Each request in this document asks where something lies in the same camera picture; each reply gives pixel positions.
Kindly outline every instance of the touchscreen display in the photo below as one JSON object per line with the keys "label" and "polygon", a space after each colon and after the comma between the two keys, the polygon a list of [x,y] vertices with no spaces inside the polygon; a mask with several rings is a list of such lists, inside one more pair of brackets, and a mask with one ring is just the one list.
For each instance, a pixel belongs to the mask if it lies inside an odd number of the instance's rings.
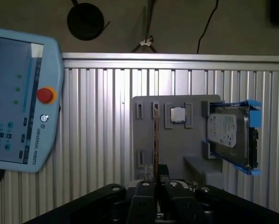
{"label": "touchscreen display", "polygon": [[0,161],[28,163],[43,45],[0,38]]}

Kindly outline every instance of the gray holder slot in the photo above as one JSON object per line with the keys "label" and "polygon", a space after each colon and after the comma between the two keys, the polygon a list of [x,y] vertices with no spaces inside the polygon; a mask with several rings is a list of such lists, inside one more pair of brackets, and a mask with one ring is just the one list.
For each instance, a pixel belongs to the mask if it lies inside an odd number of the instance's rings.
{"label": "gray holder slot", "polygon": [[136,102],[136,119],[144,119],[144,104],[142,102]]}
{"label": "gray holder slot", "polygon": [[159,102],[158,101],[154,101],[152,102],[152,118],[154,118],[154,108],[159,109]]}
{"label": "gray holder slot", "polygon": [[145,166],[145,151],[144,150],[139,150],[138,155],[138,168],[144,168]]}

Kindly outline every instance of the corrugated metal wall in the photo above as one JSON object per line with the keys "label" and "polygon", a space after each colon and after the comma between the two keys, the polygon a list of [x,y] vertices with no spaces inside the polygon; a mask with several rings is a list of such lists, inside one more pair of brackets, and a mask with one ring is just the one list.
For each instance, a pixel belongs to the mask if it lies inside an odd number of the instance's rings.
{"label": "corrugated metal wall", "polygon": [[[130,102],[145,95],[218,94],[226,102],[261,101],[258,161],[263,173],[246,176],[224,162],[224,188],[279,212],[279,71],[275,64],[265,63],[267,71],[261,71],[259,62],[223,62],[220,70],[211,70],[217,67],[217,59],[194,65],[189,60],[149,63],[65,61],[56,146],[39,173],[6,172],[0,183],[0,224],[28,221],[108,183],[128,185],[133,178]],[[152,65],[155,69],[143,69]]]}

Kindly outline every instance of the drive label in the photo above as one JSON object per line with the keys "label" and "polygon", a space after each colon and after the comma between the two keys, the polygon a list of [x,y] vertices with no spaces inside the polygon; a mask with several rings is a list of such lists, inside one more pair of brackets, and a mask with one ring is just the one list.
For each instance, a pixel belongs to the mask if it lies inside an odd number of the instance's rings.
{"label": "drive label", "polygon": [[210,114],[207,120],[209,141],[233,148],[236,145],[237,119],[235,115]]}

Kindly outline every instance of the red emergency stop button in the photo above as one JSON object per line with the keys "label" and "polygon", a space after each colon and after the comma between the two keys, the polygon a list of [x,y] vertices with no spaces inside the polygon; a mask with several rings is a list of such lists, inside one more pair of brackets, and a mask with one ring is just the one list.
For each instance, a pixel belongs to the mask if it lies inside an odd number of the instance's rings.
{"label": "red emergency stop button", "polygon": [[49,104],[54,98],[54,93],[49,88],[41,88],[37,91],[37,98],[40,102]]}

